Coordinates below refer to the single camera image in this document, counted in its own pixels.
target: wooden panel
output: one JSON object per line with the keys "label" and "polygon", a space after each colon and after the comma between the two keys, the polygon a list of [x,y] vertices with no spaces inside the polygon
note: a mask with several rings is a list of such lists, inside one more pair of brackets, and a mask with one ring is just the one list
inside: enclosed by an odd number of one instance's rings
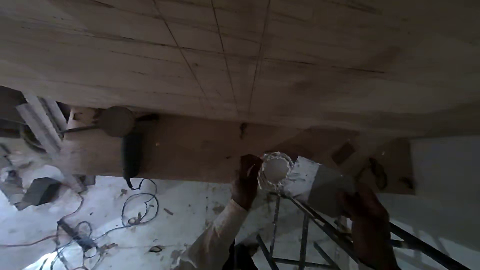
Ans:
{"label": "wooden panel", "polygon": [[479,10],[473,0],[4,1],[0,85],[277,126],[476,132]]}

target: power cord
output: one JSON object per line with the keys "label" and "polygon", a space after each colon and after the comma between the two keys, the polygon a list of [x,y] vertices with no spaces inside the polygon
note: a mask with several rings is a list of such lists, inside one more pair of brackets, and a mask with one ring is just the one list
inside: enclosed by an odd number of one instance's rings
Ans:
{"label": "power cord", "polygon": [[[139,190],[142,188],[142,184],[145,180],[149,180],[154,186],[155,186],[155,193],[152,194],[152,193],[138,193],[138,194],[133,194],[131,195],[130,197],[127,198],[127,200],[125,201],[125,203],[123,204],[123,207],[122,207],[122,211],[121,211],[121,223],[122,223],[122,226],[121,227],[118,227],[118,228],[114,228],[114,229],[111,229],[109,231],[107,231],[106,233],[102,234],[101,236],[99,237],[96,237],[95,239],[93,239],[93,242],[97,241],[98,239],[102,238],[102,237],[105,237],[107,236],[109,233],[111,233],[112,231],[116,231],[116,230],[120,230],[120,229],[125,229],[125,228],[130,228],[130,227],[133,227],[133,226],[137,226],[137,225],[143,225],[143,224],[147,224],[149,222],[151,222],[152,220],[154,220],[157,216],[158,216],[158,211],[159,211],[159,203],[158,203],[158,198],[156,197],[156,193],[157,193],[157,185],[155,182],[153,182],[151,179],[148,179],[148,178],[143,178],[142,181],[140,181],[140,184],[138,185],[138,188],[136,189],[133,189],[133,190]],[[77,193],[77,195],[80,197],[81,199],[81,202],[80,202],[80,205],[79,207],[77,208],[77,210],[75,210],[74,212],[62,217],[60,220],[64,219],[64,218],[67,218],[75,213],[77,213],[80,208],[82,207],[82,205],[84,204],[84,197],[80,194]],[[150,196],[150,198],[146,201],[144,201],[144,204],[145,204],[145,214],[142,215],[141,213],[139,213],[139,215],[137,217],[134,217],[134,218],[130,218],[130,219],[127,219],[127,222],[125,222],[125,209],[127,207],[128,204],[130,204],[134,198],[137,198],[137,197],[140,197],[140,196]],[[150,205],[149,202],[151,202],[152,200],[155,200],[156,202],[156,206],[153,206],[153,205]],[[156,208],[156,211],[155,211],[155,214],[153,215],[153,217],[147,219],[147,220],[144,220],[144,218],[148,215],[149,211],[150,211],[150,208],[152,207],[155,207]],[[93,229],[92,229],[92,224],[89,223],[88,221],[81,221],[80,223],[78,223],[75,227],[75,231],[78,232],[78,229],[80,228],[81,225],[83,224],[86,224],[88,229],[89,229],[89,232],[88,232],[88,238],[92,239],[92,232],[93,232]],[[59,237],[60,237],[60,227],[59,225],[57,224],[57,232],[55,233],[55,235],[50,235],[50,236],[47,236],[45,238],[42,238],[36,242],[33,242],[33,243],[30,243],[30,244],[19,244],[19,245],[0,245],[0,247],[20,247],[20,246],[32,246],[32,245],[36,245],[40,242],[43,242],[43,241],[46,241],[48,239],[51,239],[51,238],[54,238],[54,242],[55,242],[55,251],[54,253],[57,253],[55,258],[52,260],[52,262],[50,263],[50,270],[53,270],[53,266],[55,265],[55,263],[57,262],[57,260],[60,260],[60,262],[62,262],[62,264],[64,265],[65,269],[66,270],[70,270],[70,268],[68,267],[68,261],[67,259],[65,258],[65,256],[63,255],[63,251],[69,247],[71,244],[74,243],[73,240],[71,240],[69,243],[63,245],[63,246],[60,246],[60,241],[59,241]],[[82,266],[80,267],[77,267],[77,268],[74,268],[72,270],[79,270],[79,269],[83,269],[83,270],[95,270],[97,268],[97,266],[99,265],[99,263],[103,260],[104,258],[104,255],[105,255],[105,251],[108,249],[108,248],[105,248],[105,247],[98,247],[98,245],[95,243],[95,249],[96,249],[96,253],[92,256],[87,256],[86,255],[86,251],[84,250],[83,252],[83,263],[82,263]],[[97,262],[95,263],[95,265],[91,268],[91,269],[88,269],[86,266],[85,266],[85,261],[88,260],[88,259],[92,259],[94,257],[98,256],[98,260]],[[45,259],[45,261],[43,262],[42,266],[40,267],[39,270],[43,270],[46,262],[48,261],[48,258]]]}

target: white sleeve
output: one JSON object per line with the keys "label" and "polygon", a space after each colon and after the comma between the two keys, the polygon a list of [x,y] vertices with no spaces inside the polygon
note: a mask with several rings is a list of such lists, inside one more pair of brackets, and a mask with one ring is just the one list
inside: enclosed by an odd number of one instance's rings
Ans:
{"label": "white sleeve", "polygon": [[175,270],[221,270],[248,212],[230,200],[215,221],[181,256]]}

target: white wall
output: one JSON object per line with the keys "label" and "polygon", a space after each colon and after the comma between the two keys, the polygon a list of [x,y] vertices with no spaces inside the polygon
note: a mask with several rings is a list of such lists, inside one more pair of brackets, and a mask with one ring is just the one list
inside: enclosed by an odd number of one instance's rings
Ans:
{"label": "white wall", "polygon": [[[411,143],[416,196],[379,195],[393,223],[470,269],[480,265],[480,137]],[[402,269],[443,269],[413,251],[397,250]]]}

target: black cable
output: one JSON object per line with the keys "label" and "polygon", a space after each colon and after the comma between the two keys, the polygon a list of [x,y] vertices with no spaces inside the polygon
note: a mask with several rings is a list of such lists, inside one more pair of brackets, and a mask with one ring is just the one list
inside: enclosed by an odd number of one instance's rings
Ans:
{"label": "black cable", "polygon": [[[104,234],[102,234],[101,236],[93,239],[93,241],[97,241],[98,239],[100,239],[100,238],[102,238],[102,237],[104,237],[104,236],[107,236],[110,232],[115,231],[115,230],[124,229],[124,228],[129,228],[129,227],[133,227],[133,226],[137,226],[137,225],[142,225],[142,224],[149,223],[149,222],[151,222],[152,220],[154,220],[154,219],[158,216],[158,211],[159,211],[159,208],[160,208],[160,204],[159,204],[159,202],[158,202],[158,198],[156,197],[156,193],[157,193],[157,185],[156,185],[156,183],[153,182],[151,179],[143,178],[142,181],[140,181],[140,184],[138,185],[138,188],[135,188],[135,189],[133,189],[133,190],[140,190],[140,189],[142,188],[142,183],[144,182],[144,180],[149,180],[150,182],[152,182],[152,184],[155,186],[155,193],[154,193],[154,194],[152,194],[152,193],[138,193],[138,194],[133,194],[133,195],[131,195],[130,197],[128,197],[127,200],[125,201],[125,203],[123,203],[123,207],[122,207],[122,210],[121,210],[121,223],[122,223],[122,227],[118,227],[118,228],[111,229],[111,230],[105,232]],[[127,205],[128,205],[134,198],[137,198],[137,197],[139,197],[139,196],[145,196],[145,195],[151,196],[151,198],[149,198],[147,201],[144,201],[144,204],[145,204],[145,214],[144,214],[144,215],[140,215],[139,217],[136,217],[136,218],[128,219],[128,220],[127,220],[127,224],[125,224],[125,222],[124,222],[124,219],[126,218],[126,217],[125,217],[125,208],[127,207]],[[69,217],[69,216],[73,215],[74,213],[78,212],[78,210],[80,209],[80,207],[81,207],[81,206],[83,205],[83,203],[84,203],[84,198],[83,198],[80,194],[79,194],[79,196],[82,198],[82,201],[81,201],[81,203],[80,203],[79,208],[78,208],[75,212],[73,212],[73,213],[71,213],[71,214],[63,217],[62,219],[66,218],[66,217]],[[148,220],[146,220],[146,221],[143,221],[144,218],[145,218],[145,217],[148,215],[148,213],[149,213],[150,205],[149,205],[148,203],[149,203],[150,201],[152,201],[153,199],[154,199],[155,202],[156,202],[156,212],[155,212],[155,215],[154,215],[152,218],[150,218],[150,219],[148,219]],[[78,223],[77,226],[75,227],[75,230],[77,231],[77,230],[79,229],[80,225],[82,225],[82,224],[87,224],[88,228],[90,229],[90,231],[89,231],[89,233],[88,233],[88,237],[91,238],[93,229],[92,229],[92,224],[89,223],[88,221],[82,221],[82,222]],[[54,266],[56,260],[57,260],[57,259],[60,259],[60,261],[63,263],[64,267],[65,267],[67,270],[69,270],[69,268],[68,268],[68,266],[67,266],[67,264],[66,264],[66,259],[65,259],[65,257],[63,256],[63,250],[64,250],[66,247],[68,247],[69,245],[73,244],[74,241],[71,240],[71,241],[70,241],[69,243],[67,243],[66,245],[60,246],[60,243],[59,243],[59,241],[58,241],[58,226],[57,226],[57,234],[56,234],[56,236],[57,236],[57,237],[55,238],[55,240],[56,240],[56,241],[55,241],[55,243],[56,243],[55,252],[57,253],[57,255],[56,255],[55,258],[52,260],[52,262],[51,262],[51,264],[50,264],[50,269],[53,270],[53,266]],[[75,268],[75,269],[85,269],[85,270],[88,270],[88,268],[85,266],[85,260],[86,260],[86,259],[94,258],[94,257],[96,257],[97,255],[99,255],[99,258],[98,258],[97,262],[96,262],[95,265],[90,269],[90,270],[95,270],[95,268],[99,265],[99,263],[100,263],[101,260],[103,259],[103,257],[104,257],[104,252],[105,252],[104,250],[102,250],[101,248],[99,248],[99,247],[97,246],[97,247],[96,247],[96,253],[95,253],[94,255],[92,255],[92,256],[89,257],[89,256],[86,256],[86,255],[85,255],[85,251],[84,251],[84,254],[83,254],[83,265],[82,265],[81,267],[77,267],[77,268]]]}

